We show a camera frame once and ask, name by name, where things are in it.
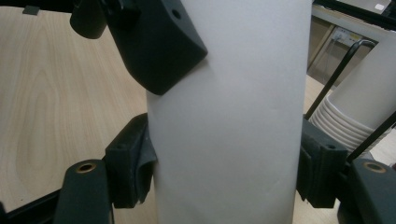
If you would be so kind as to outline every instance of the tabletop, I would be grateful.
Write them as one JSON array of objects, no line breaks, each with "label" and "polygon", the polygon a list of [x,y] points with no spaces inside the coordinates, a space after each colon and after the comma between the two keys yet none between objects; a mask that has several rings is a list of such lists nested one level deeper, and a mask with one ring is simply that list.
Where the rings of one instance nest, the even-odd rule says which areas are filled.
[{"label": "tabletop", "polygon": [[[7,211],[59,189],[78,161],[101,159],[134,116],[146,92],[126,71],[110,32],[85,39],[70,14],[0,7],[0,201]],[[306,77],[304,110],[321,85]],[[375,149],[396,161],[396,133]],[[115,210],[116,223],[154,224],[155,192],[136,208]],[[296,194],[293,223],[337,223],[336,208],[314,209]]]}]

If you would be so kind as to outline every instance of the wooden table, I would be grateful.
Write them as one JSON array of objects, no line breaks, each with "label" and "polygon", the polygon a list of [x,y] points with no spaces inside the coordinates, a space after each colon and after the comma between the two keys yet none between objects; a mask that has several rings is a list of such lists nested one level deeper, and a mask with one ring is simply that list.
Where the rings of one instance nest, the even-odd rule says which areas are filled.
[{"label": "wooden table", "polygon": [[[108,30],[87,40],[72,31],[69,14],[21,12],[0,7],[0,201],[8,211],[60,188],[70,165],[103,158],[122,127],[147,110]],[[305,110],[321,88],[310,77],[306,85]],[[396,161],[395,139],[392,132],[375,157]],[[135,209],[115,210],[115,219],[156,223],[153,190]],[[336,209],[313,209],[297,194],[293,223],[337,223]]]}]

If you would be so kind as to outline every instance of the wood grain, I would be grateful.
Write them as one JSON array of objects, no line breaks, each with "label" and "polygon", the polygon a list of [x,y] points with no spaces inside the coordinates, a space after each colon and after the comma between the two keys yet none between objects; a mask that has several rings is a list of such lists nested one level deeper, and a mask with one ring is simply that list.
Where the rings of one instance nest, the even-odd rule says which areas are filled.
[{"label": "wood grain", "polygon": [[[0,7],[0,201],[8,211],[60,188],[70,165],[101,159],[122,127],[147,110],[108,30],[87,40],[70,28],[69,14],[21,12]],[[305,111],[321,89],[312,78],[306,83]],[[378,152],[388,160],[396,158],[395,132],[389,136]],[[336,223],[335,214],[296,195],[293,223]],[[153,190],[115,218],[157,223]]]}]

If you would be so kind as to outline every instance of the light wood surface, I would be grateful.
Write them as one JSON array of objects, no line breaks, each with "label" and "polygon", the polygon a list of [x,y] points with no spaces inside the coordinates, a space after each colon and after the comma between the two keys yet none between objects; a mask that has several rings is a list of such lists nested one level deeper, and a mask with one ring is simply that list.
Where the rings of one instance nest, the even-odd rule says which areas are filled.
[{"label": "light wood surface", "polygon": [[[108,30],[98,40],[75,34],[69,14],[0,7],[0,201],[8,211],[62,185],[64,171],[103,158],[134,116],[146,112],[145,91],[127,73]],[[306,80],[304,110],[321,89]],[[396,161],[392,132],[374,149]],[[155,196],[116,223],[154,224]],[[337,223],[336,209],[313,209],[296,194],[293,223]]]}]

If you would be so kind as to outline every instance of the white cylinder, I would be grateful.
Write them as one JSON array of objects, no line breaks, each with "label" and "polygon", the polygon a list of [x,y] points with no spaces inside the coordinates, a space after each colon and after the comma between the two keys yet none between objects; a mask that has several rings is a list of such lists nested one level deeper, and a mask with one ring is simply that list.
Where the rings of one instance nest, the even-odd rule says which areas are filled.
[{"label": "white cylinder", "polygon": [[159,223],[291,223],[311,1],[182,3],[208,55],[148,92]]},{"label": "white cylinder", "polygon": [[385,39],[356,66],[329,96],[350,119],[375,130],[396,111],[396,45]]}]

